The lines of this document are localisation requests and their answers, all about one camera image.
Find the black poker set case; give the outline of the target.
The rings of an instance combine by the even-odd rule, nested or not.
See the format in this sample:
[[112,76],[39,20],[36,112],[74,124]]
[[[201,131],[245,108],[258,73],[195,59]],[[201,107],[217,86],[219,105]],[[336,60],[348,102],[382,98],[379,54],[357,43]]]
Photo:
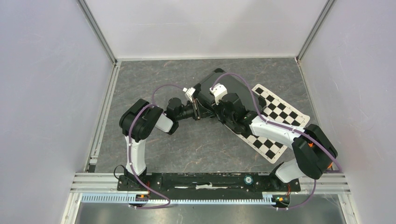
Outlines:
[[267,106],[267,102],[264,97],[260,96],[259,93],[253,92],[250,88],[246,87],[246,85],[236,79],[231,75],[227,75],[222,77],[218,82],[216,82],[217,78],[222,74],[225,74],[225,71],[221,68],[217,68],[213,70],[208,76],[203,78],[199,83],[194,85],[196,92],[194,93],[199,102],[204,108],[208,109],[210,112],[214,113],[213,117],[218,119],[218,116],[215,112],[215,100],[214,96],[210,93],[210,88],[213,84],[220,83],[227,88],[228,94],[238,94],[243,105],[246,109],[250,110],[248,115],[246,116],[245,121],[247,122],[247,130],[231,130],[235,134],[241,135],[251,135],[252,131],[249,125],[252,123],[253,119],[258,116],[256,112],[255,105],[257,106],[259,112],[263,112],[263,110]]

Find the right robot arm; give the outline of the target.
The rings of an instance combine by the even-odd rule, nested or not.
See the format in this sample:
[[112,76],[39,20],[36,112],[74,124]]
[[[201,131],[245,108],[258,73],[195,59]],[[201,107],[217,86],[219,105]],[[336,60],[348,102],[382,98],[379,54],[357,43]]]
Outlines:
[[236,93],[216,96],[213,108],[220,122],[235,134],[264,137],[293,150],[295,158],[271,172],[269,183],[275,190],[282,190],[303,176],[318,180],[338,156],[319,126],[303,128],[265,120],[260,113],[247,110]]

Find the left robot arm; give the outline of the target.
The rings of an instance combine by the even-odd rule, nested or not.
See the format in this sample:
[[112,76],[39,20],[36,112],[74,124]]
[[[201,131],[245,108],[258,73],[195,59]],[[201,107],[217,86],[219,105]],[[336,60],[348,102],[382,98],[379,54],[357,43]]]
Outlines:
[[200,108],[197,100],[188,100],[183,104],[181,99],[171,98],[165,110],[144,99],[137,100],[119,121],[127,142],[124,175],[129,179],[130,186],[135,190],[141,190],[147,184],[145,145],[155,128],[172,135],[178,129],[180,120],[200,120],[204,114],[205,109]]

